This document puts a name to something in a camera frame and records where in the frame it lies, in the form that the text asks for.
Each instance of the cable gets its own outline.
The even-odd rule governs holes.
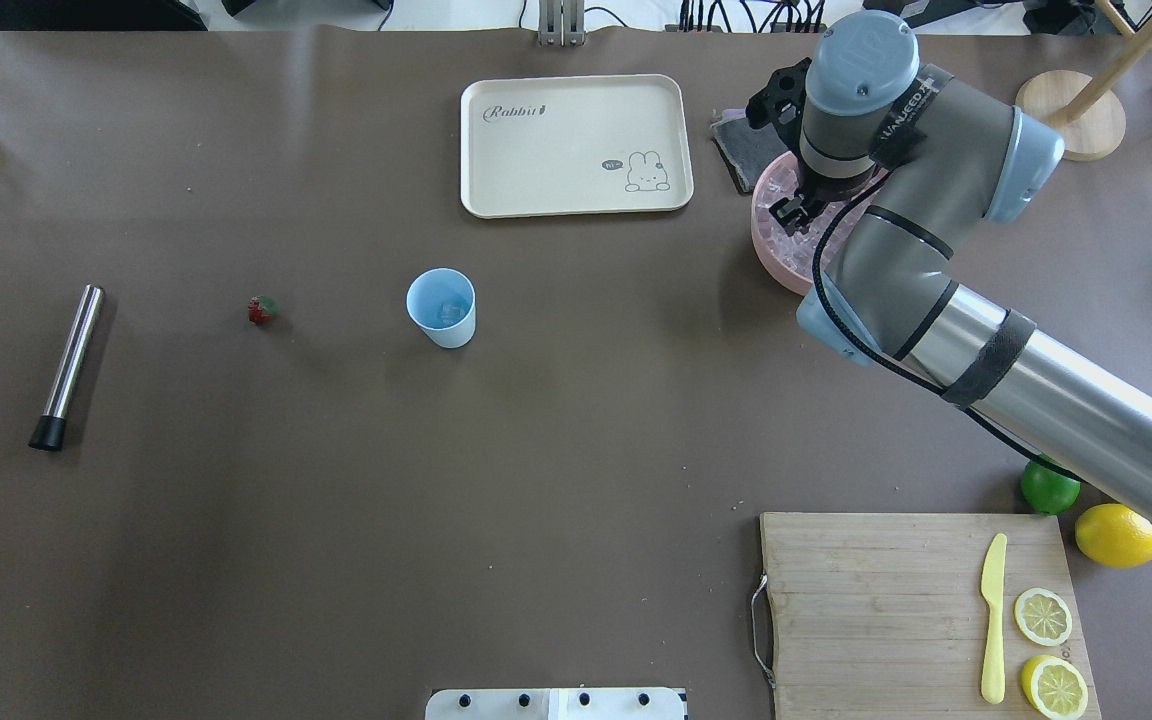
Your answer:
[[[382,31],[385,29],[385,23],[389,22],[389,15],[394,14],[394,3],[396,3],[396,2],[397,2],[397,0],[389,0],[389,9],[385,10],[385,17],[380,20],[379,26],[376,26],[376,31],[377,32]]]
[[[831,220],[828,227],[826,228],[826,232],[824,232],[824,234],[820,236],[820,242],[817,243],[817,249],[812,255],[812,282],[814,283],[813,291],[814,296],[817,296],[817,298],[820,301],[820,306],[823,308],[824,313],[828,316],[829,323],[833,323],[833,325],[835,325],[838,332],[841,332],[842,336],[847,338],[847,342],[850,342],[851,346],[856,348],[856,350],[863,353],[874,363],[882,365],[882,367],[890,370],[892,373],[896,373],[897,376],[908,379],[908,381],[916,384],[916,386],[934,392],[938,396],[940,396],[941,393],[943,393],[945,388],[937,386],[935,382],[930,382],[927,381],[927,379],[919,378],[918,376],[910,373],[909,370],[901,367],[896,363],[892,363],[890,359],[884,357],[881,354],[879,354],[879,351],[874,350],[874,348],[869,347],[867,343],[861,341],[861,339],[856,336],[856,333],[851,332],[851,328],[847,327],[844,320],[842,320],[841,316],[838,314],[838,310],[835,310],[835,308],[831,304],[827,296],[828,294],[824,291],[824,278],[823,278],[823,271],[820,270],[820,259],[824,257],[824,248],[829,242],[833,232],[836,230],[838,223],[841,223],[842,218],[851,213],[852,210],[856,210],[856,206],[861,205],[861,203],[867,199],[870,195],[873,195],[873,192],[878,192],[879,188],[881,188],[882,184],[886,184],[887,179],[889,177],[890,177],[890,172],[884,173],[882,177],[878,179],[878,181],[874,182],[869,188],[865,188],[864,192],[861,192],[861,195],[855,196],[850,200],[848,200],[847,204],[842,206],[842,210],[838,212],[835,218]],[[1010,447],[1011,450],[1018,452],[1021,456],[1024,456],[1030,462],[1036,462],[1036,464],[1053,471],[1053,473],[1064,475],[1066,478],[1071,478],[1078,480],[1079,483],[1087,482],[1078,477],[1078,475],[1071,473],[1070,470],[1066,470],[1064,468],[1061,468],[1061,465],[1055,464],[1055,462],[1046,460],[1046,457],[1039,455],[1038,452],[1030,450],[1028,447],[1020,445],[1020,442],[1016,441],[1015,438],[1011,438],[1009,434],[1006,434],[1001,427],[999,427],[995,423],[993,423],[993,420],[990,420],[988,418],[986,418],[986,416],[978,414],[978,411],[975,410],[972,407],[970,406],[961,407],[960,410],[963,410],[963,414],[968,416],[968,418],[972,419],[975,424],[980,425],[980,427],[986,430],[986,432],[988,432],[991,435],[993,435],[996,439],[1000,439],[1002,444],[1005,444],[1007,447]]]
[[[749,3],[745,0],[740,0],[741,8],[745,8],[745,15],[749,17],[749,31],[758,32],[758,23],[755,23],[755,10],[749,9]]]
[[[774,6],[774,8],[772,8],[772,13],[768,13],[767,17],[763,18],[763,24],[760,24],[758,26],[758,32],[763,32],[764,29],[767,29],[768,24],[772,25],[772,32],[775,32],[776,31],[776,21],[773,20],[773,18],[775,18],[776,15],[780,15],[782,9],[785,9],[785,3],[776,3],[776,6]]]
[[[713,3],[708,5],[708,20],[705,23],[705,29],[710,32],[714,32],[714,8],[723,14],[723,25],[727,26],[727,32],[732,31],[732,18],[727,17],[727,8],[723,8],[723,0],[714,0]]]
[[[621,23],[621,26],[629,26],[626,23],[626,21],[621,18],[621,15],[617,15],[616,13],[613,13],[613,12],[608,10],[607,8],[604,8],[604,6],[601,6],[601,5],[594,5],[593,8],[585,8],[585,14],[593,13],[594,10],[602,10],[604,13],[607,13],[608,15],[612,15],[613,18],[616,18],[616,22]]]

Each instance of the stainless steel muddler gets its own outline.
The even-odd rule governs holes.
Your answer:
[[[83,366],[83,355],[86,355],[88,341],[91,340],[103,301],[105,290],[100,286],[83,288],[74,324],[69,325],[69,340],[65,341],[65,351],[60,355],[56,379],[51,382],[47,404],[41,409],[41,418],[38,418],[38,425],[33,429],[33,437],[29,438],[29,447],[37,450],[60,450],[65,445],[65,415],[69,411],[69,400],[74,395],[74,386],[78,384],[78,370]]]

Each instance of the cartoon bunny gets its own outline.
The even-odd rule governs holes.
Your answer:
[[[634,152],[630,154],[630,173],[626,183],[627,192],[669,190],[669,174],[664,172],[659,152]]]

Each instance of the blue cup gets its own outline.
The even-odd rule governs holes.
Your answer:
[[[456,270],[426,270],[407,288],[407,313],[439,347],[461,347],[473,338],[473,283]]]

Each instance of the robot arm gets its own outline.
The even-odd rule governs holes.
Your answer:
[[[1028,205],[1060,160],[1060,136],[919,65],[914,33],[877,10],[823,37],[799,113],[768,97],[786,85],[773,76],[749,114],[776,122],[782,138],[794,132],[787,145],[804,177],[776,210],[787,229],[858,192],[876,164],[892,168],[823,288],[799,305],[799,324],[867,364],[824,313],[827,293],[852,338],[1152,521],[1152,397],[948,275],[975,223],[1010,222]]]

